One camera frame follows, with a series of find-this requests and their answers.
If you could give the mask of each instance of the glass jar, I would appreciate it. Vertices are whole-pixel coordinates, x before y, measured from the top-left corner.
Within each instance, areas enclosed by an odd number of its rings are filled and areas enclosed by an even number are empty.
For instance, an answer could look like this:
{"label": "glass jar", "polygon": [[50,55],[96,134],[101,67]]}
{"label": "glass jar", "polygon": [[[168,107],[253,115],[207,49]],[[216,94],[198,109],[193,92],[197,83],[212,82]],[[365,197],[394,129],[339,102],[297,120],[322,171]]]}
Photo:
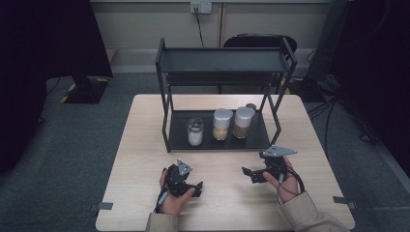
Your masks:
{"label": "glass jar", "polygon": [[233,112],[229,109],[217,109],[214,112],[214,129],[212,135],[216,140],[225,140]]}
{"label": "glass jar", "polygon": [[187,122],[188,142],[192,146],[198,146],[202,143],[204,123],[200,118],[190,118]]}
{"label": "glass jar", "polygon": [[252,117],[255,114],[253,107],[241,106],[235,113],[235,127],[233,135],[237,138],[245,138],[248,135],[248,130]]}

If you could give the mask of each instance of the black equipment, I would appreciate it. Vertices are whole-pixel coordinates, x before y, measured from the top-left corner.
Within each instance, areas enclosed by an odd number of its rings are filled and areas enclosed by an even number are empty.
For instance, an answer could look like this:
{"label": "black equipment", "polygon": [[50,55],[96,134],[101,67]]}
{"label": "black equipment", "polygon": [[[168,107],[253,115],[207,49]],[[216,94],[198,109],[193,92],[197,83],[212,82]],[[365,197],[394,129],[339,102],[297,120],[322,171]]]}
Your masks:
{"label": "black equipment", "polygon": [[194,197],[199,197],[202,193],[203,182],[200,182],[196,186],[185,182],[192,171],[192,167],[180,159],[177,160],[177,163],[178,166],[172,163],[172,165],[168,167],[165,180],[161,187],[160,195],[158,196],[157,205],[154,209],[155,213],[161,213],[161,205],[168,195],[168,192],[175,197],[184,195],[190,188],[195,188],[195,193],[193,194]]}
{"label": "black equipment", "polygon": [[286,162],[284,161],[283,157],[285,155],[292,155],[296,153],[297,152],[295,150],[273,145],[269,147],[266,151],[259,153],[259,157],[265,160],[265,169],[251,171],[248,168],[242,167],[242,171],[245,175],[250,177],[253,183],[267,182],[266,179],[263,177],[263,172],[265,171],[269,172],[272,176],[274,176],[280,184],[286,181],[286,178],[289,174],[293,175],[299,183],[301,192],[304,192],[305,186],[302,179],[291,167],[286,165]]}

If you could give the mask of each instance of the black metal shelf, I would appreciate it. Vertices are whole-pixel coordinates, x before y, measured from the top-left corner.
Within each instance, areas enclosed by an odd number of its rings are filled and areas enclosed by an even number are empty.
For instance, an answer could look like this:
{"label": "black metal shelf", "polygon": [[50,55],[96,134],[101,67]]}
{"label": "black metal shelf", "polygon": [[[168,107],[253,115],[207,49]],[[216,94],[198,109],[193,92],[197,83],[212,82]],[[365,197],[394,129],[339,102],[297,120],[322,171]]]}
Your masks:
{"label": "black metal shelf", "polygon": [[[296,58],[286,38],[282,39],[280,47],[277,48],[167,48],[162,38],[157,53],[156,67],[164,111],[162,135],[167,152],[171,150],[255,150],[266,149],[274,144],[281,131],[277,115],[278,107],[296,64]],[[283,81],[276,102],[273,102],[269,94],[274,76]],[[217,141],[212,136],[214,111],[174,109],[172,86],[201,85],[265,87],[264,98],[252,118],[247,138],[236,138],[230,132],[224,141]],[[277,126],[271,142],[269,142],[261,113],[266,100],[271,106]],[[168,138],[166,126],[169,109],[171,120]],[[205,122],[203,140],[199,146],[191,146],[188,142],[186,123],[192,117],[199,117]]]}

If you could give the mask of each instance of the beige sleeve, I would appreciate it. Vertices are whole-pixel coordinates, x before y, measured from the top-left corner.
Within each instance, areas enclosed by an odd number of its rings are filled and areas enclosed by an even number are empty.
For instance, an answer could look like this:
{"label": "beige sleeve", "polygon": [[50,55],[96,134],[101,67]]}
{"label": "beige sleeve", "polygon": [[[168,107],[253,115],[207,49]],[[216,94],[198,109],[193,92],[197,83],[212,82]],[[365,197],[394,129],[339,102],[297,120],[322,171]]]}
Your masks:
{"label": "beige sleeve", "polygon": [[340,221],[327,213],[318,212],[305,191],[284,203],[280,210],[295,231],[349,231]]}
{"label": "beige sleeve", "polygon": [[151,213],[145,232],[178,232],[178,217]]}

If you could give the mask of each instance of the electrical socket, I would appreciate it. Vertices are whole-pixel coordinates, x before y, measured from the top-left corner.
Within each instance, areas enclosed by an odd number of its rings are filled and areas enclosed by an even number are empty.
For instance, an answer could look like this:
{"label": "electrical socket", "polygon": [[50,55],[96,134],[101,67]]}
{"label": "electrical socket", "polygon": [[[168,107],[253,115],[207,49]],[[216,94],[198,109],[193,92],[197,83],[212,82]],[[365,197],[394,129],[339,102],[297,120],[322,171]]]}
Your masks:
{"label": "electrical socket", "polygon": [[190,3],[190,12],[194,14],[195,9],[197,9],[198,13],[201,13],[201,3],[200,2],[191,2]]}
{"label": "electrical socket", "polygon": [[210,2],[205,2],[201,3],[201,13],[203,14],[210,14],[212,11],[212,3]]}
{"label": "electrical socket", "polygon": [[199,14],[210,14],[212,11],[211,2],[190,2],[190,12],[195,13],[195,9],[198,9]]}

